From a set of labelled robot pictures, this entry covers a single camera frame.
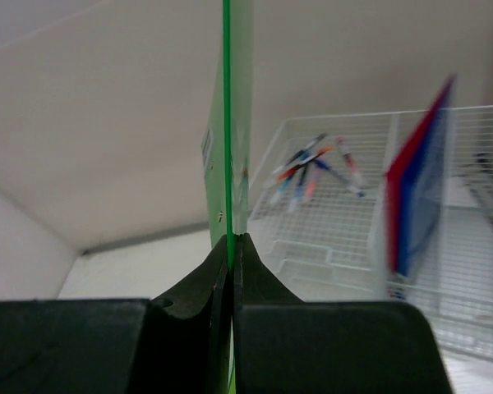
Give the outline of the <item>green plastic folder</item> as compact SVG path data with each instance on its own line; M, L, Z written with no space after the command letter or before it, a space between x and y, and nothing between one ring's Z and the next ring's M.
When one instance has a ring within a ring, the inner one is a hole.
M254 3L224 1L213 100L201 144L212 261L209 393L237 393L234 263L247 232L253 94Z

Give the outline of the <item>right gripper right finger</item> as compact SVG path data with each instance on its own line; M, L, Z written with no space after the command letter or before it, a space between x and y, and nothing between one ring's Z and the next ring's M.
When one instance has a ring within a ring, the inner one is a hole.
M451 392L431 326L413 305L305 302L247 234L236 239L233 280L237 392Z

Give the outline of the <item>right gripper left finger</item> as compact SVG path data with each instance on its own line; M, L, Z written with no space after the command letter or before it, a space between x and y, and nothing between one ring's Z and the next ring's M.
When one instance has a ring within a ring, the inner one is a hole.
M0 301L0 393L224 393L227 241L149 299Z

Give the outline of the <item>dark blue clip pen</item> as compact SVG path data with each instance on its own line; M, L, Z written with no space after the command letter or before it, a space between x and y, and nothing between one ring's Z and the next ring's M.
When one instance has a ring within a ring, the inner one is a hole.
M315 158L313 163L321 170L327 171L330 175L332 175L336 180L338 180L343 187L356 195L356 197L361 198L365 196L365 193L360 188L356 187L347 177L343 176L336 170L334 170L329 164L324 162L319 158Z

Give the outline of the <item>pink highlighter pen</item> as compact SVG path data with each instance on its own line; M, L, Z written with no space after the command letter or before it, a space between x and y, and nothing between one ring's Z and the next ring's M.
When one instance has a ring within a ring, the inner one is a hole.
M321 169L316 167L314 169L314 171L311 175L311 179L310 179L310 181L306 187L306 191L305 191L304 199L303 199L303 201L305 203L308 203L311 200L320 177L321 177Z

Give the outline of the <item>dark red gel pen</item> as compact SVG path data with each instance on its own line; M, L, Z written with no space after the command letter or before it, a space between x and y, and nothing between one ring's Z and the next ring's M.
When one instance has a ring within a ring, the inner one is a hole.
M353 159L351 149L349 148L347 141L344 137L339 136L336 139L336 144L345 164L348 167L353 184L359 188L363 188L365 186L365 179Z

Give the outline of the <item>orange red gel pen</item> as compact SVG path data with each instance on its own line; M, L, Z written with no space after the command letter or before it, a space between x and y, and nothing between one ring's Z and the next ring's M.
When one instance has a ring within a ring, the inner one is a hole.
M326 146L322 149L320 149L316 154L309 155L307 158L303 159L299 163L295 164L293 167L290 167L289 169L280 172L276 177L273 177L272 179L269 179L263 184L264 188L270 188L271 186L277 184L278 182L289 178L291 175L293 175L295 172L297 172L299 169L305 167L309 163L313 162L314 160L318 159L325 153L328 153L329 151L332 150L332 146Z

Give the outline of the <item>blue cap gel pen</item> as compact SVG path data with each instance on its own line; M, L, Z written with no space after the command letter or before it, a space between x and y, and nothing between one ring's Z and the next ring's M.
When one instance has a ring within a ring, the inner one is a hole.
M289 203L289 206L288 206L288 211L291 213L291 212L294 212L298 205L300 204L301 200L302 200L302 196L303 196L303 193L304 193L304 189L305 189L305 184L306 184L306 174L308 172L308 165L305 164L301 169L300 169L300 173L299 173L299 178L298 178L298 181L297 181L297 185L296 185L296 189L294 191L294 194L293 194L293 197Z

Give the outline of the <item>teal cap gel pen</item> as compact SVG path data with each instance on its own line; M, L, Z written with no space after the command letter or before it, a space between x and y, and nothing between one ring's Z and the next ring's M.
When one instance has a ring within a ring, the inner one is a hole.
M325 137L327 136L326 133L319 134L315 139L310 141L307 145L305 145L302 149L298 150L289 160L287 160L284 164L281 166L277 167L272 171L272 174L278 174L280 173L284 168L289 166L291 163L295 162L299 158L302 158L306 153L309 153L309 151L319 144Z

